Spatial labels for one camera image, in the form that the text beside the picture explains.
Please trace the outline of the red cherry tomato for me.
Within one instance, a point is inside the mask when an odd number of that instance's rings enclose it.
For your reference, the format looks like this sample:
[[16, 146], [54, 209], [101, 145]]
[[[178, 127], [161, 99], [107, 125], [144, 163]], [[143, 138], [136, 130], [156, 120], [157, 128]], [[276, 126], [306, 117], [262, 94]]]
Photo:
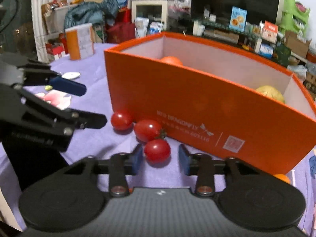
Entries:
[[143, 119], [134, 125], [134, 133], [138, 140], [148, 143], [156, 139], [165, 139], [166, 132], [162, 125], [151, 119]]
[[117, 110], [110, 119], [112, 127], [117, 131], [126, 131], [133, 126], [133, 116], [128, 111]]
[[145, 145], [144, 154], [150, 163], [163, 163], [170, 157], [171, 148], [167, 141], [156, 139]]

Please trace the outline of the kumquat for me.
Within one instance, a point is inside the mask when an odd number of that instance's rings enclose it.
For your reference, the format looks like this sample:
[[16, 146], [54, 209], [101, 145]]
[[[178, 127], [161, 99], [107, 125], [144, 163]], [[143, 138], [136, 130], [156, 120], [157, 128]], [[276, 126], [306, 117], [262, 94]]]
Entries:
[[280, 179], [281, 181], [284, 181], [288, 184], [291, 185], [291, 180], [288, 176], [286, 176], [285, 174], [274, 174], [274, 177]]

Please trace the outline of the large orange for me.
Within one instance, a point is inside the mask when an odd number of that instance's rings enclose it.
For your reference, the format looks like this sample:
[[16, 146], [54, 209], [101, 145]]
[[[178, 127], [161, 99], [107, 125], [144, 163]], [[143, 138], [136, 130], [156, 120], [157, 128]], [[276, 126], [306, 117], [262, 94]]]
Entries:
[[174, 56], [165, 56], [165, 57], [161, 58], [161, 62], [169, 63], [172, 65], [183, 65], [181, 60], [177, 57], [174, 57]]

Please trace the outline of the purple floral tablecloth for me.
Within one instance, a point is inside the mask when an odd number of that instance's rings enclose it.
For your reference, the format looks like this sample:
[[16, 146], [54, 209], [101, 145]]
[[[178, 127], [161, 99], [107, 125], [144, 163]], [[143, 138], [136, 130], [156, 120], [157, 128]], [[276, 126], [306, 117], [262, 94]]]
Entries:
[[[72, 61], [63, 57], [51, 63], [52, 70], [59, 73], [79, 72], [78, 82], [87, 87], [87, 93], [82, 97], [72, 96], [72, 109], [91, 111], [106, 115], [110, 118], [113, 110], [108, 90], [105, 71], [104, 50], [111, 48], [111, 44], [96, 44], [95, 54], [85, 60]], [[171, 159], [165, 166], [150, 166], [147, 162], [141, 165], [140, 174], [127, 177], [130, 187], [195, 187], [196, 178], [186, 176], [181, 172], [178, 164], [179, 142], [167, 138], [171, 147]], [[123, 134], [116, 133], [107, 123], [100, 130], [85, 129], [75, 131], [67, 152], [63, 153], [65, 160], [71, 164], [88, 155], [97, 159], [108, 159], [117, 152], [131, 152], [137, 145], [133, 131]], [[315, 179], [311, 177], [309, 159], [314, 156], [315, 150], [309, 154], [288, 173], [293, 185], [298, 188], [306, 199], [306, 211], [299, 223], [308, 236], [315, 236]], [[21, 190], [17, 176], [5, 153], [1, 150], [1, 191], [10, 207], [20, 230], [26, 225], [18, 209], [18, 199]]]

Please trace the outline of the orange cardboard box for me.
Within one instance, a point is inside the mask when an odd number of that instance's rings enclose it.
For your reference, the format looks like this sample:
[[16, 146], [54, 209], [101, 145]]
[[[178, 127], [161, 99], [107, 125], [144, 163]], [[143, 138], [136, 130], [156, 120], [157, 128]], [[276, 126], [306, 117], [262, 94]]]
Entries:
[[[315, 104], [299, 79], [256, 54], [164, 32], [104, 52], [111, 104], [135, 120], [220, 158], [271, 174], [292, 170], [315, 147]], [[174, 56], [183, 65], [161, 62]], [[258, 93], [272, 86], [285, 103]]]

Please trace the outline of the blue jacket pile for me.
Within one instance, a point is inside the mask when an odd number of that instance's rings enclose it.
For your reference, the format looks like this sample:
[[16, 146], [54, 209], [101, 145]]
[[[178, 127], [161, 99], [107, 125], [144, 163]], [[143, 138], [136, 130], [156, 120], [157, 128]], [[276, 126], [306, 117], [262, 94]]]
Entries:
[[126, 5], [127, 0], [103, 0], [100, 3], [82, 2], [66, 13], [64, 30], [87, 23], [113, 26], [119, 9]]

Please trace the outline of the white small cabinet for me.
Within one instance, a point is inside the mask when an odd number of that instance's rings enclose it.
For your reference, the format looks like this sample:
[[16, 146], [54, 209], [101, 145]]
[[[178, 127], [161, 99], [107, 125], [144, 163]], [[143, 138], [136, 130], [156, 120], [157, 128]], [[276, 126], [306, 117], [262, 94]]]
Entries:
[[166, 29], [168, 23], [168, 0], [131, 0], [131, 20], [148, 18], [151, 22], [161, 22]]

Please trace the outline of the blue snack bag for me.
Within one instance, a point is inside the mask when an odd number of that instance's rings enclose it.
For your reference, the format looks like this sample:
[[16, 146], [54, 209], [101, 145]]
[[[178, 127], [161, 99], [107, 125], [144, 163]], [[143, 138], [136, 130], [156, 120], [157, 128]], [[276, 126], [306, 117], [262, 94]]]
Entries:
[[234, 31], [243, 32], [246, 25], [247, 11], [238, 7], [232, 7], [229, 28]]

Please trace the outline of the green plastic shelf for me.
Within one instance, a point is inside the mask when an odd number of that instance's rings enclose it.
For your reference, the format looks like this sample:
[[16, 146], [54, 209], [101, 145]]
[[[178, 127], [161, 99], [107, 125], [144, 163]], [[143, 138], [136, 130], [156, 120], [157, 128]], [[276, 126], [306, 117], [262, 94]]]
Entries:
[[310, 8], [295, 0], [284, 0], [279, 31], [291, 31], [306, 36]]

